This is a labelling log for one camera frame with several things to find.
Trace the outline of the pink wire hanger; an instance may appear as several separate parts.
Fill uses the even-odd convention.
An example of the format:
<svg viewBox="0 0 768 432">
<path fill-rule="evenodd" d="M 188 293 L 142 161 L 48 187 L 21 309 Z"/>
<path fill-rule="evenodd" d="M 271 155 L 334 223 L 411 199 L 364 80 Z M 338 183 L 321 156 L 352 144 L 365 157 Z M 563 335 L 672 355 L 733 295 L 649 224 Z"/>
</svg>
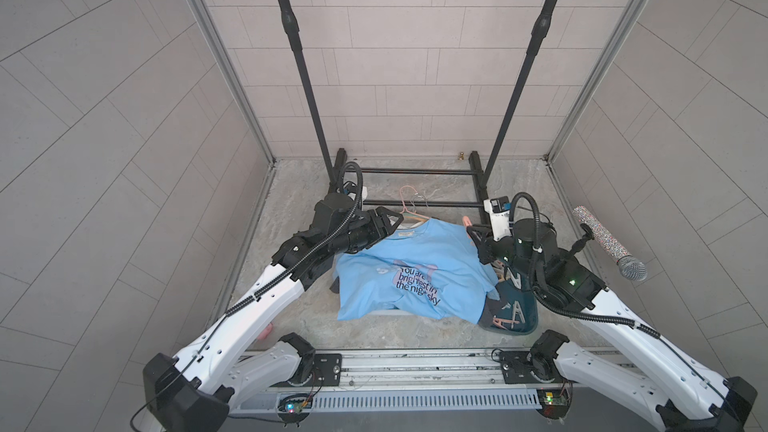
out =
<svg viewBox="0 0 768 432">
<path fill-rule="evenodd" d="M 419 191 L 412 185 L 403 185 L 399 189 L 399 197 L 402 205 L 401 215 L 403 221 L 398 226 L 399 230 L 413 229 L 430 220 L 428 216 L 417 211 L 416 199 L 420 198 Z"/>
</svg>

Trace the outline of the light blue printed t-shirt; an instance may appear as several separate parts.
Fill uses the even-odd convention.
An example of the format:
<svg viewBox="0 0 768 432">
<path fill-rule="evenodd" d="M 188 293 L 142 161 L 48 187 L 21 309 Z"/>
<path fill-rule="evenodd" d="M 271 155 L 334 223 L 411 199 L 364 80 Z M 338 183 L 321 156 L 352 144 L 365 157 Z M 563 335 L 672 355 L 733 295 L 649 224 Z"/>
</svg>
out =
<svg viewBox="0 0 768 432">
<path fill-rule="evenodd" d="M 401 310 L 476 324 L 486 301 L 499 298 L 497 275 L 479 261 L 465 228 L 437 219 L 397 230 L 356 254 L 339 256 L 334 277 L 339 285 L 340 321 Z"/>
</svg>

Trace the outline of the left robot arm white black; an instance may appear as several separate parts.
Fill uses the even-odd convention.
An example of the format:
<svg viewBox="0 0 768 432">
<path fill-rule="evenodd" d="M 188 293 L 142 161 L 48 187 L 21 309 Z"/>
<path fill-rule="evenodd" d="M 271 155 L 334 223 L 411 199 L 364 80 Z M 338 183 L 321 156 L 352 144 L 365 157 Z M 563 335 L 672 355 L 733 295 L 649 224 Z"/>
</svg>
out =
<svg viewBox="0 0 768 432">
<path fill-rule="evenodd" d="M 152 431 L 217 431 L 230 412 L 274 384 L 314 385 L 322 377 L 315 348 L 296 333 L 246 357 L 273 320 L 343 253 L 355 254 L 392 235 L 401 214 L 363 209 L 363 171 L 354 161 L 314 209 L 310 228 L 294 234 L 273 255 L 259 279 L 222 317 L 174 356 L 155 355 L 143 369 Z"/>
</svg>

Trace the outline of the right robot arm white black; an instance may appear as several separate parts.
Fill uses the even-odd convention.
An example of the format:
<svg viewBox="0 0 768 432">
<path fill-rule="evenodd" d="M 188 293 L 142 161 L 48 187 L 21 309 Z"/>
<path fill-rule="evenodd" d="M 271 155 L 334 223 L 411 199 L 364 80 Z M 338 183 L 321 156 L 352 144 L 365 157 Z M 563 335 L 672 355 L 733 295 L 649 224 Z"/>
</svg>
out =
<svg viewBox="0 0 768 432">
<path fill-rule="evenodd" d="M 647 276 L 644 264 L 587 208 L 573 210 L 583 235 L 565 250 L 557 244 L 554 227 L 542 222 L 530 194 L 487 199 L 483 207 L 489 225 L 466 229 L 481 263 L 500 263 L 520 278 L 537 304 L 597 332 L 636 368 L 622 368 L 547 330 L 524 363 L 535 379 L 587 386 L 659 431 L 743 430 L 756 389 L 741 377 L 722 376 L 669 342 L 577 260 L 577 253 L 594 240 L 623 276 L 633 281 Z"/>
</svg>

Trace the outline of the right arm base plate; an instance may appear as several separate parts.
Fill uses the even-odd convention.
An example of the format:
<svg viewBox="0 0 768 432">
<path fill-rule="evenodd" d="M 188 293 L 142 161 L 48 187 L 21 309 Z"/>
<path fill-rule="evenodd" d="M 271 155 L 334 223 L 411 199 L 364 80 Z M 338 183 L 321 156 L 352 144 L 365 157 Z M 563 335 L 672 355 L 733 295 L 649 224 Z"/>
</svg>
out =
<svg viewBox="0 0 768 432">
<path fill-rule="evenodd" d="M 539 352 L 494 349 L 491 359 L 499 365 L 506 384 L 532 383 L 543 387 L 575 384 L 560 374 L 553 358 Z"/>
</svg>

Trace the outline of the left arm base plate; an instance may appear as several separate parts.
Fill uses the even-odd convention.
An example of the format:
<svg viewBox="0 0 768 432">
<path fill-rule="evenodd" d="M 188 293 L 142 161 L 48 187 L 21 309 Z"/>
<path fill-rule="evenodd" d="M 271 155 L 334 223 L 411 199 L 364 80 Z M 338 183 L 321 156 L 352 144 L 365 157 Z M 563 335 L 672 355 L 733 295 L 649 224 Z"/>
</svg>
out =
<svg viewBox="0 0 768 432">
<path fill-rule="evenodd" d="M 274 387 L 338 386 L 342 361 L 343 355 L 339 353 L 317 353 L 311 366 L 301 362 L 293 377 L 275 383 Z"/>
</svg>

